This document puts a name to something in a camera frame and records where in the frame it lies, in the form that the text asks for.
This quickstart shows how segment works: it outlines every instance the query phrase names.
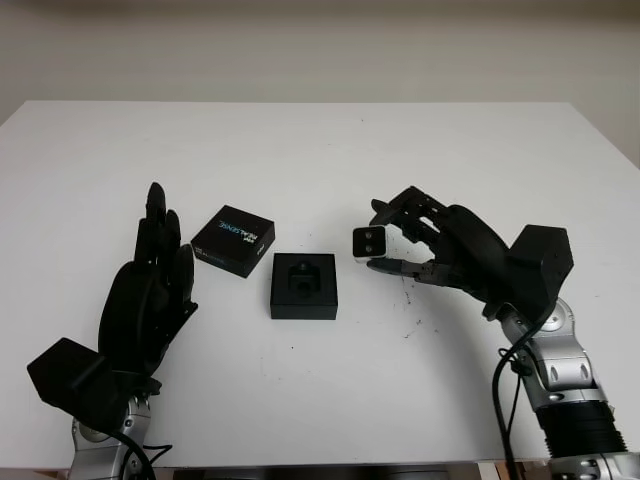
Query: white wall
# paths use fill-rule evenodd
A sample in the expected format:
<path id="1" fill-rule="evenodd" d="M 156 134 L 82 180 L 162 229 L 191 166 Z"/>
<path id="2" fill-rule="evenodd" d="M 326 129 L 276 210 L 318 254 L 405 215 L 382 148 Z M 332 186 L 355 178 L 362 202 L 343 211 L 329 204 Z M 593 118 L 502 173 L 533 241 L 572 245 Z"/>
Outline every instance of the white wall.
<path id="1" fill-rule="evenodd" d="M 0 0 L 26 99 L 569 101 L 640 164 L 640 2 Z"/>

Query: realsense box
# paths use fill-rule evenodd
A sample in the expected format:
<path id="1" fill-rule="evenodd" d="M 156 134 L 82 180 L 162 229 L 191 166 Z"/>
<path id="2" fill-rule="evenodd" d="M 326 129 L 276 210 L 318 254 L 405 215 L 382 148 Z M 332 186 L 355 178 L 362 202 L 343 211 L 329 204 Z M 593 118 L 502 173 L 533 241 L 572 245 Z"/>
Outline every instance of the realsense box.
<path id="1" fill-rule="evenodd" d="M 225 205 L 191 245 L 196 258 L 247 278 L 275 238 L 271 220 Z"/>

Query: white tabletop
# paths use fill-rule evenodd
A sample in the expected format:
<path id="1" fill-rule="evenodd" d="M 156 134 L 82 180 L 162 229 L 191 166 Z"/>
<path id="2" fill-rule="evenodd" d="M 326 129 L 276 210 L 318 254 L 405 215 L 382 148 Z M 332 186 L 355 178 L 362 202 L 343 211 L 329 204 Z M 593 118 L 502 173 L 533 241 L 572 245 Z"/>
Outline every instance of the white tabletop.
<path id="1" fill-rule="evenodd" d="M 276 224 L 246 280 L 196 262 L 200 309 L 155 375 L 147 442 L 175 445 L 162 464 L 502 456 L 499 324 L 463 293 L 351 258 L 370 199 L 410 184 L 471 208 L 507 243 L 526 223 L 568 228 L 576 266 L 562 296 L 640 447 L 640 172 L 572 107 L 28 102 L 0 128 L 0 466 L 70 465 L 71 418 L 40 401 L 25 367 L 61 336 L 97 347 L 154 180 L 185 240 L 223 204 Z M 337 321 L 269 318 L 273 252 L 335 253 Z M 524 395 L 519 405 L 517 456 L 546 456 Z"/>

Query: small camera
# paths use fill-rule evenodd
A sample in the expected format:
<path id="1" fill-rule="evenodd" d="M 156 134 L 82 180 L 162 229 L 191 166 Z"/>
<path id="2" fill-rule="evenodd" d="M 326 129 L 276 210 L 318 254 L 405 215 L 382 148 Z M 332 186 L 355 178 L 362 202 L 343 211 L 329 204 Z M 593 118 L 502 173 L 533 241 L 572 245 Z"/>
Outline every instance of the small camera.
<path id="1" fill-rule="evenodd" d="M 357 262 L 387 256 L 387 231 L 383 225 L 353 230 L 353 256 Z"/>

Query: metal joint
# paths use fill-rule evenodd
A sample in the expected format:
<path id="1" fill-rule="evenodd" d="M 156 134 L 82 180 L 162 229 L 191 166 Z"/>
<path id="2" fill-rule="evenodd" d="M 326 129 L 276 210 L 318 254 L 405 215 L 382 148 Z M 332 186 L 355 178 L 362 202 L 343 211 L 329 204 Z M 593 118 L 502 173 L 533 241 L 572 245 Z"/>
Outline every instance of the metal joint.
<path id="1" fill-rule="evenodd" d="M 132 397 L 120 432 L 142 446 L 151 423 L 148 399 Z M 73 419 L 71 427 L 75 455 L 69 472 L 69 480 L 117 479 L 124 456 L 129 450 L 106 433 L 92 430 Z M 124 479 L 139 474 L 142 465 L 135 454 L 131 455 L 124 471 Z"/>

